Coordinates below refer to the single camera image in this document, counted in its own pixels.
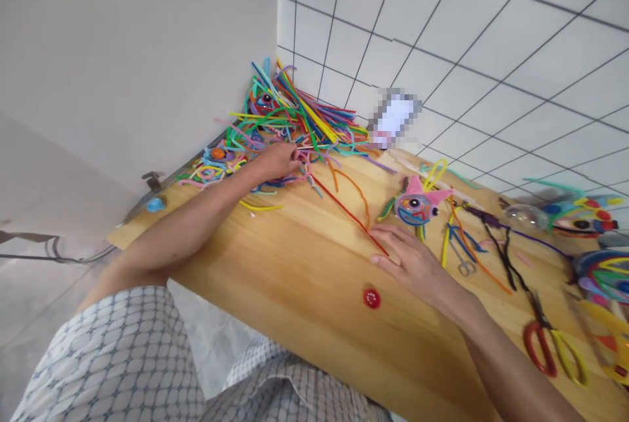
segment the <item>scissors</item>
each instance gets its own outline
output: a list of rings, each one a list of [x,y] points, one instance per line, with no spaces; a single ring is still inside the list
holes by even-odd
[[[583,357],[561,331],[550,325],[550,322],[542,309],[542,303],[539,300],[537,292],[530,290],[529,298],[531,300],[531,305],[535,310],[535,320],[524,328],[524,346],[526,347],[526,352],[529,354],[529,358],[546,376],[557,376],[557,366],[552,358],[548,342],[546,341],[546,336],[544,335],[544,329],[547,329],[550,332],[550,336],[555,344],[555,350],[559,356],[559,361],[561,362],[565,373],[568,375],[568,378],[577,386],[587,388],[590,384],[590,375]],[[535,349],[533,348],[533,334],[537,334],[539,345],[542,347],[544,359],[546,360],[546,366],[540,362],[535,354]],[[577,363],[577,370],[579,372],[578,377],[575,376],[568,366],[568,352],[572,354],[572,357]]]
[[[473,261],[466,261],[463,259],[457,248],[454,246],[454,243],[452,243],[452,235],[450,235],[450,246],[454,249],[454,252],[457,254],[457,257],[461,262],[461,264],[459,265],[459,273],[461,274],[461,276],[467,278],[468,276],[473,275],[476,272],[476,265]]]

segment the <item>clear plastic ball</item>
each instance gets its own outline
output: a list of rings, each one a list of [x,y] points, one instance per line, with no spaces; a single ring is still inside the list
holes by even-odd
[[[528,204],[514,204],[505,209],[505,223],[513,230],[534,234],[548,230],[548,215]]]

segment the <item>red button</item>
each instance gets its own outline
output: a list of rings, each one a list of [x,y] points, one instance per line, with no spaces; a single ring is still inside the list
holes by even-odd
[[[365,299],[365,304],[372,309],[377,309],[378,307],[380,307],[380,295],[376,290],[366,290],[365,294],[363,295],[363,299]]]
[[[614,370],[622,377],[627,376],[627,370],[625,370],[622,366],[616,365],[616,368],[614,368]]]
[[[600,220],[610,220],[611,214],[601,209],[596,212],[596,217],[598,217]]]

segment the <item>wooden table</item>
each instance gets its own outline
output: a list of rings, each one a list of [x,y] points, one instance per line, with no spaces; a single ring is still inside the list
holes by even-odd
[[[401,154],[419,164],[420,159]],[[343,171],[362,188],[372,221],[399,191],[400,178],[413,174],[389,153],[380,161],[399,170],[397,175],[359,157],[340,161]],[[315,176],[333,191],[329,168],[321,163],[313,166]],[[498,194],[475,190],[449,172],[442,179],[488,212],[500,215]],[[360,195],[345,178],[339,176],[338,180],[337,197],[362,219]],[[126,248],[160,217],[197,193],[190,185],[172,186],[165,193],[168,208],[164,212],[143,211],[112,232],[109,241]],[[309,185],[299,183],[279,189],[275,196],[250,195],[246,200],[256,205],[283,204],[284,208],[252,217],[248,209],[237,206],[174,279],[406,419],[498,419],[455,325],[368,261],[378,249],[331,198],[321,199]],[[427,225],[427,244],[437,256],[449,204],[442,203],[440,211]],[[465,211],[460,218],[476,240],[488,238],[479,219]],[[392,214],[387,222],[401,223]],[[594,240],[550,235],[545,239],[569,254],[596,248]],[[488,248],[491,252],[482,256],[483,263],[506,283],[502,263],[493,247]],[[568,264],[547,247],[518,235],[512,237],[510,250],[520,251],[535,264],[532,269],[514,259],[528,285],[538,289],[550,321],[572,340],[591,371],[588,390],[572,384],[561,369],[553,384],[587,420],[626,421],[629,399],[603,375],[577,319],[567,308],[562,286]],[[482,300],[524,351],[522,330],[533,319],[526,295],[508,295],[481,270],[463,278],[452,252],[448,270]],[[376,311],[363,303],[363,291],[371,287],[382,297]]]

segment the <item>fingers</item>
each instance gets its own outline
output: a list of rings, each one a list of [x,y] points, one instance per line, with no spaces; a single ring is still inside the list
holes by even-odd
[[[378,230],[372,227],[370,233],[375,238],[382,240],[385,244],[389,245],[398,254],[400,259],[402,260],[402,266],[404,266],[404,260],[410,258],[408,252],[411,249],[411,244],[408,244],[404,240],[401,240],[393,232],[389,232],[386,230]]]
[[[396,280],[399,280],[402,273],[404,273],[404,269],[401,266],[385,256],[372,255],[370,260],[374,265],[376,265],[382,271],[386,271]]]
[[[399,225],[374,224],[371,230],[391,232],[393,235],[398,237],[403,242],[408,243],[409,245],[419,242],[415,235],[410,233],[404,227],[400,227]]]

